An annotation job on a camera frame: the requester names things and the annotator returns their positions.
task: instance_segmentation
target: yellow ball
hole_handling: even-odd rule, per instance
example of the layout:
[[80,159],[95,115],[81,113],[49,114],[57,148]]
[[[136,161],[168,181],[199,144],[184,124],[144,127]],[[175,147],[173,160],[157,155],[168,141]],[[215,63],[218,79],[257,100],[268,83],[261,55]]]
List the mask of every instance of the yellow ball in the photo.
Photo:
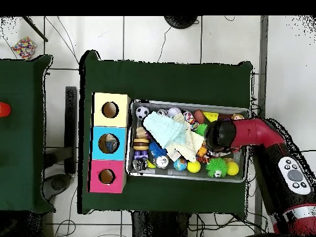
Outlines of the yellow ball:
[[201,169],[201,164],[199,161],[188,162],[188,171],[191,173],[197,173]]
[[235,162],[227,162],[227,174],[236,175],[239,172],[238,164]]

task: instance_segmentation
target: blue box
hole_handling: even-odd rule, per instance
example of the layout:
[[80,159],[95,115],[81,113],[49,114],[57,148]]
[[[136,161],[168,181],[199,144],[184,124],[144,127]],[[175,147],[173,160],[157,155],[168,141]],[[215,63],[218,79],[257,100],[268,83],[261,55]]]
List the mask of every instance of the blue box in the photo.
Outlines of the blue box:
[[[112,134],[118,139],[115,152],[104,153],[99,149],[99,139],[102,135]],[[127,129],[120,127],[93,127],[92,159],[93,160],[125,160]]]

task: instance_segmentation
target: yellow box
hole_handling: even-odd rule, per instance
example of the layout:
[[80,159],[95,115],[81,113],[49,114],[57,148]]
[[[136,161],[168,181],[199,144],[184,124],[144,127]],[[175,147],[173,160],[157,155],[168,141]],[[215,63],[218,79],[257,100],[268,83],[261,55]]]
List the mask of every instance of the yellow box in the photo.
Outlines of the yellow box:
[[[129,105],[130,98],[127,94],[95,93],[93,125],[96,127],[127,127]],[[116,115],[113,117],[114,108],[116,108]],[[106,112],[113,118],[106,117]]]

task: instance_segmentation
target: pink box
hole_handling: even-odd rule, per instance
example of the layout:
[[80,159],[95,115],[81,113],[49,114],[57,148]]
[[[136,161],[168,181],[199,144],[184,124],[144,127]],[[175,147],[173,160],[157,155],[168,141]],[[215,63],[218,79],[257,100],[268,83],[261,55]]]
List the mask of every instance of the pink box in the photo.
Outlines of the pink box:
[[[111,184],[104,184],[99,179],[99,174],[104,169],[114,173]],[[90,193],[120,194],[126,183],[124,161],[122,160],[92,160],[90,172]]]

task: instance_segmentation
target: green table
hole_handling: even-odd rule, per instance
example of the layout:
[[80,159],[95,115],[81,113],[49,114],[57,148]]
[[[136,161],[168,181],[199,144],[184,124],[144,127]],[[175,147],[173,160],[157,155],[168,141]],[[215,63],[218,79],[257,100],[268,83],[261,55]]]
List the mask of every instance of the green table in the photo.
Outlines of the green table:
[[122,194],[88,193],[92,92],[127,94],[131,99],[249,108],[250,62],[149,64],[99,60],[87,51],[80,61],[78,210],[223,212],[244,217],[245,184],[128,176]]

